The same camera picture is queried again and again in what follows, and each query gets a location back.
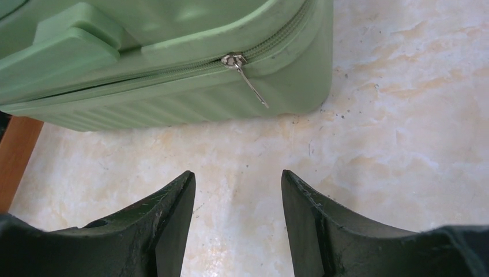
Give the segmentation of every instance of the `suitcase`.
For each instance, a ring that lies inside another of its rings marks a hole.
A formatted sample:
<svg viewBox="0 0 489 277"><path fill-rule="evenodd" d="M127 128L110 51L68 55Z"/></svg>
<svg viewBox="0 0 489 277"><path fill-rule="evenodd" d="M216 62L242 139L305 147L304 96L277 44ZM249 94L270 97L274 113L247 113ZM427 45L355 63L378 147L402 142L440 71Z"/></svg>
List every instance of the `suitcase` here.
<svg viewBox="0 0 489 277"><path fill-rule="evenodd" d="M333 0L16 0L0 110L78 131L303 114L328 96Z"/></svg>

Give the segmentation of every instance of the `wooden trim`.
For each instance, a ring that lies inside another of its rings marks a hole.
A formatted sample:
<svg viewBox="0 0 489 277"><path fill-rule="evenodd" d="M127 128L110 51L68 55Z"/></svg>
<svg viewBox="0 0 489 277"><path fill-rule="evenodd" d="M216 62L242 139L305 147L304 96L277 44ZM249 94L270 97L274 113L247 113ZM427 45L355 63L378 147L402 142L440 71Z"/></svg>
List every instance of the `wooden trim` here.
<svg viewBox="0 0 489 277"><path fill-rule="evenodd" d="M44 122L12 117L0 141L0 214L9 211Z"/></svg>

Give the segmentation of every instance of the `metal zipper slider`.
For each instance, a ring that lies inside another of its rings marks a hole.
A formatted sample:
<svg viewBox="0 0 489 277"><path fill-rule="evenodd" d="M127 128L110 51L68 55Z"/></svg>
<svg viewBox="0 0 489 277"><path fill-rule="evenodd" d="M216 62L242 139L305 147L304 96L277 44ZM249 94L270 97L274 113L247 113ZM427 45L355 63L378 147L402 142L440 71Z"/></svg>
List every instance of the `metal zipper slider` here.
<svg viewBox="0 0 489 277"><path fill-rule="evenodd" d="M265 99L253 87L253 85L250 83L250 80L248 80L245 73L243 72L242 66L245 65L247 63L247 61L241 53L229 53L221 59L221 62L227 68L237 70L239 72L239 74L241 74L241 77L243 77L243 79L245 80L246 84L248 84L248 86L253 90L253 92L257 96L258 100L260 100L260 102L263 105L265 105L266 108L269 107L267 102L265 101Z"/></svg>

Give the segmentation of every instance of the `beige marble floor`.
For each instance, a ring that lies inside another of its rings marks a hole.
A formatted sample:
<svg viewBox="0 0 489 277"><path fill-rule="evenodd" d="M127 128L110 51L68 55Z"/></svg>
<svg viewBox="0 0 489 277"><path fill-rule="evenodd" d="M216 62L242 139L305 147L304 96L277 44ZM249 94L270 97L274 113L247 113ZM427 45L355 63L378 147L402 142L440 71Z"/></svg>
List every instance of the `beige marble floor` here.
<svg viewBox="0 0 489 277"><path fill-rule="evenodd" d="M197 175L183 276L292 276L291 169L408 230L489 223L489 4L335 0L334 78L309 115L77 133L45 125L11 213L83 226Z"/></svg>

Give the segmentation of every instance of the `suitcase lid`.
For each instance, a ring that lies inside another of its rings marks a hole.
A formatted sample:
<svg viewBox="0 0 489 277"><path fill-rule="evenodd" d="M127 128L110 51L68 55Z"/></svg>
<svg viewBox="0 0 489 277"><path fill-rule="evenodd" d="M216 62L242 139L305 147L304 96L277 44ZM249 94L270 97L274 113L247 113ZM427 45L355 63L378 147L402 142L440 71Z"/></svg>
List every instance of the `suitcase lid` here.
<svg viewBox="0 0 489 277"><path fill-rule="evenodd" d="M30 0L0 20L0 103L245 50L303 2Z"/></svg>

